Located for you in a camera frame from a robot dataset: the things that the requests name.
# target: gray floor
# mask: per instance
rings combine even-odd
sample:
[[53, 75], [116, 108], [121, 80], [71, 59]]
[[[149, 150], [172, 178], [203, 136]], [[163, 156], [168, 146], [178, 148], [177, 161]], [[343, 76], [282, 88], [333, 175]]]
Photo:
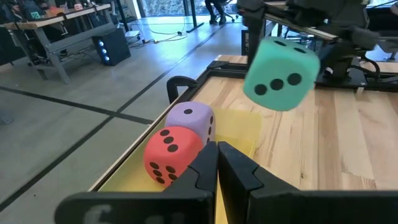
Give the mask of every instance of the gray floor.
[[[67, 69], [69, 85], [56, 75], [43, 81], [21, 61], [14, 67], [0, 67], [0, 87], [156, 119], [169, 105], [165, 84], [170, 77], [196, 78], [217, 55], [241, 53], [240, 19], [222, 29], [210, 26], [208, 17], [198, 20], [205, 25], [186, 39], [131, 49], [132, 57], [116, 67], [102, 66], [95, 54], [81, 64], [72, 63]], [[150, 29], [191, 28], [192, 20], [185, 21], [184, 25], [181, 17], [142, 19], [133, 27], [142, 29], [145, 39], [162, 40], [169, 35], [152, 34]], [[376, 59], [386, 55], [380, 50], [371, 53]], [[143, 123], [4, 90], [0, 90], [0, 107], [15, 119], [0, 126], [1, 224], [53, 223], [53, 211], [61, 199], [86, 191], [147, 128]]]

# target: metal frame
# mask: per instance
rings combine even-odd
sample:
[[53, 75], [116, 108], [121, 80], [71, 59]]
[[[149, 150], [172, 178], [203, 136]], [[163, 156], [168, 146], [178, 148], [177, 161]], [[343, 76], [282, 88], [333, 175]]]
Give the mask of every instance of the metal frame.
[[74, 44], [77, 44], [79, 42], [87, 40], [94, 35], [99, 35], [107, 30], [114, 28], [114, 24], [112, 22], [112, 19], [109, 15], [109, 12], [107, 11], [107, 9], [103, 9], [103, 10], [101, 10], [101, 12], [104, 14], [104, 16], [106, 18], [106, 24], [99, 26], [99, 27], [89, 29], [89, 30], [85, 30], [80, 34], [73, 35], [71, 37], [67, 37], [66, 39], [62, 39], [57, 42], [51, 43], [49, 41], [49, 39], [47, 38], [47, 36], [45, 35], [42, 27], [34, 30], [34, 33], [36, 34], [39, 42], [44, 46], [44, 49], [47, 53], [47, 57], [51, 61], [50, 65], [42, 65], [42, 64], [34, 65], [32, 59], [31, 59], [32, 56], [30, 54], [30, 50], [28, 48], [28, 45], [27, 45], [24, 35], [21, 34], [20, 30], [13, 30], [12, 32], [16, 35], [20, 46], [22, 47], [25, 54], [29, 58], [32, 66], [35, 68], [34, 70], [42, 77], [43, 80], [48, 79], [44, 73], [44, 70], [53, 70], [53, 71], [56, 70], [58, 72], [61, 80], [65, 84], [69, 84], [70, 83], [69, 76], [67, 75], [67, 73], [63, 67], [63, 64], [67, 63], [67, 61], [62, 62], [60, 60], [59, 56], [57, 55], [57, 52], [60, 50], [63, 50], [63, 49], [67, 49], [68, 47], [70, 47]]
[[204, 24], [204, 22], [198, 24], [198, 22], [197, 22], [197, 12], [195, 10], [195, 1], [194, 0], [190, 0], [190, 2], [191, 2], [193, 28], [190, 29], [190, 30], [187, 30], [187, 33], [191, 33], [192, 31], [194, 31], [195, 29], [201, 27]]

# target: table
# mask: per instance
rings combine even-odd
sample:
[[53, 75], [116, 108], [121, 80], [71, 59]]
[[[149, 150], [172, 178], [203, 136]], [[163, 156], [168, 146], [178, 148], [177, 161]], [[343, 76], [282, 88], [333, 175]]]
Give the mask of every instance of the table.
[[[217, 60], [244, 64], [245, 56], [220, 55]], [[397, 64], [381, 69], [398, 71]], [[243, 93], [243, 79], [203, 75], [192, 101], [216, 108], [251, 111], [262, 116], [253, 159], [301, 190], [398, 189], [398, 94], [377, 91], [314, 89], [291, 111], [272, 111]], [[189, 96], [187, 90], [177, 98]], [[134, 191], [141, 175], [147, 136], [160, 129], [173, 102], [92, 186], [90, 191]], [[226, 223], [217, 217], [217, 223]]]
[[[48, 40], [47, 36], [45, 35], [43, 31], [43, 27], [45, 26], [50, 26], [53, 24], [57, 24], [59, 22], [62, 22], [65, 20], [64, 17], [53, 17], [44, 21], [29, 21], [29, 22], [18, 22], [17, 25], [20, 28], [20, 30], [17, 29], [15, 23], [8, 23], [5, 24], [5, 28], [12, 30], [12, 33], [17, 37], [17, 40], [19, 41], [19, 45], [22, 47], [24, 50], [25, 54], [28, 56], [30, 59], [30, 62], [32, 66], [35, 68], [35, 71], [43, 78], [47, 79], [47, 77], [44, 74], [44, 70], [56, 70], [58, 74], [60, 75], [61, 80], [65, 83], [68, 84], [70, 82], [69, 77], [63, 67], [63, 62], [61, 62], [60, 58], [58, 57], [59, 51], [63, 49], [67, 49], [68, 47], [77, 44], [81, 41], [84, 41], [86, 39], [91, 38], [92, 36], [102, 34], [103, 32], [110, 30], [114, 28], [114, 24], [112, 22], [112, 19], [110, 18], [110, 15], [108, 12], [106, 12], [106, 9], [109, 9], [111, 7], [110, 4], [104, 4], [102, 6], [97, 6], [96, 10], [99, 13], [103, 13], [104, 17], [106, 18], [106, 24], [98, 27], [93, 27], [91, 24], [91, 27], [87, 29], [85, 27], [85, 30], [77, 35], [73, 35], [70, 37], [67, 37], [65, 39], [52, 42]], [[72, 19], [76, 17], [82, 17], [85, 15], [88, 15], [90, 13], [94, 13], [95, 9], [85, 9], [85, 10], [80, 10], [76, 11], [74, 9], [69, 9], [70, 13], [66, 14], [65, 17], [66, 19]], [[24, 33], [21, 30], [32, 30], [40, 43], [44, 46], [44, 49], [47, 53], [47, 57], [50, 60], [50, 64], [44, 65], [34, 65], [31, 59], [31, 54], [29, 53], [29, 49], [27, 46], [27, 41]]]

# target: computer tower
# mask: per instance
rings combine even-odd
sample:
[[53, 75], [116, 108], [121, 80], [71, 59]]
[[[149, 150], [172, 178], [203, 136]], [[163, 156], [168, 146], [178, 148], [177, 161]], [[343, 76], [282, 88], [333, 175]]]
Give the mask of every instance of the computer tower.
[[91, 38], [104, 65], [115, 66], [131, 56], [122, 28]]

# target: purple die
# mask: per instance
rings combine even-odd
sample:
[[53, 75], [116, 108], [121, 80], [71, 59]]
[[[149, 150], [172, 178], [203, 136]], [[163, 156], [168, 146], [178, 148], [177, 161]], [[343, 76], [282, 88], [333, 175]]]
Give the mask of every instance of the purple die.
[[176, 104], [166, 117], [165, 127], [181, 126], [188, 128], [201, 137], [205, 146], [215, 140], [216, 120], [214, 112], [206, 104], [184, 102]]

